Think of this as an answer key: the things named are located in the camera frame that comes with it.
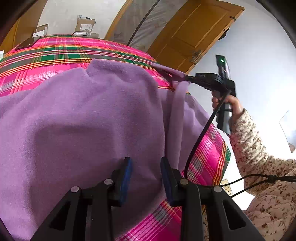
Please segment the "floral sleeve right forearm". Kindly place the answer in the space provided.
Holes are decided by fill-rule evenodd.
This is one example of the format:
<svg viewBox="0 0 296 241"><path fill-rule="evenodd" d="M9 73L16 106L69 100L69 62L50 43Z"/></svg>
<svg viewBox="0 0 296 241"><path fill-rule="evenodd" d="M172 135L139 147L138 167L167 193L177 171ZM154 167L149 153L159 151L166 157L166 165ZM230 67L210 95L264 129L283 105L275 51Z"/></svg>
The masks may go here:
<svg viewBox="0 0 296 241"><path fill-rule="evenodd" d="M232 124L230 144L244 186L254 196L244 213L265 240L280 240L295 218L295 183L262 181L264 175L294 176L295 160L268 154L247 110Z"/></svg>

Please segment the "person's right hand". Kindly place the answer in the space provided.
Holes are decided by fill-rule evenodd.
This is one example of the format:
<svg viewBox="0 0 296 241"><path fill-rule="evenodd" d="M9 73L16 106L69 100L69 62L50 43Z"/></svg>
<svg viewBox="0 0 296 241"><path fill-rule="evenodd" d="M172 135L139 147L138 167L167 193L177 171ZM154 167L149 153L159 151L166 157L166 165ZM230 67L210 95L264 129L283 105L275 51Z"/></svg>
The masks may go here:
<svg viewBox="0 0 296 241"><path fill-rule="evenodd" d="M218 106L221 97L217 91L213 91L212 96L212 108L215 109ZM241 115L244 113L244 108L242 107L239 99L230 94L225 98L225 103L228 103L232 106L231 125L233 125L237 121L237 119L240 118Z"/></svg>

